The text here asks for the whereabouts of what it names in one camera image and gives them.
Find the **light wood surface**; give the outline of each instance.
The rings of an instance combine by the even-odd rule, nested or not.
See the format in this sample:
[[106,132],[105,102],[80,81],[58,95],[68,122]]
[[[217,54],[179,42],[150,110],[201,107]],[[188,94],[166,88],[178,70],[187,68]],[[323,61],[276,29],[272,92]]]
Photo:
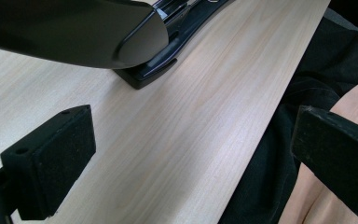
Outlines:
[[140,1],[135,1],[135,2],[145,2],[145,3],[148,3],[150,5],[153,5],[153,4],[157,3],[157,1],[158,0],[140,0]]
[[237,0],[140,91],[0,50],[0,152],[90,104],[97,153],[46,223],[216,223],[327,5]]

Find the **black fabric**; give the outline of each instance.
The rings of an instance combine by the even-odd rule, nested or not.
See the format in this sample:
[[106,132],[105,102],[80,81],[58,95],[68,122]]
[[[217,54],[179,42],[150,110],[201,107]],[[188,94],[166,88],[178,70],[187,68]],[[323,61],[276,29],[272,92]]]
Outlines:
[[219,223],[276,223],[296,183],[300,105],[329,110],[358,84],[358,33],[323,19]]

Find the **wood grain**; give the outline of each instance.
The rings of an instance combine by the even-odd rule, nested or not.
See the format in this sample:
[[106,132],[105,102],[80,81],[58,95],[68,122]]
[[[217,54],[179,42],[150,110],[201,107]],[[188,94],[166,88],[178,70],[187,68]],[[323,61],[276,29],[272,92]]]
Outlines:
[[97,153],[44,222],[216,223],[328,2],[238,0],[140,91],[110,70],[0,50],[0,152],[90,104]]

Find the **black stapler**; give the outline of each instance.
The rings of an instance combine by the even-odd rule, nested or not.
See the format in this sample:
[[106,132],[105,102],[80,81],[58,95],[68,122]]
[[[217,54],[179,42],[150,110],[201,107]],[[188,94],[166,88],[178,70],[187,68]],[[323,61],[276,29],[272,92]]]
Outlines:
[[233,0],[0,0],[0,49],[110,68],[141,89]]

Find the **screw hole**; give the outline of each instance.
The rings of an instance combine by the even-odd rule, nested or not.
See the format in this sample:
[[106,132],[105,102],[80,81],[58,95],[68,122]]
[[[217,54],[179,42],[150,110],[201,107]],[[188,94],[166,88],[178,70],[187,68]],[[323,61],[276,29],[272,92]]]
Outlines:
[[16,150],[16,154],[22,155],[28,152],[28,148],[22,147]]

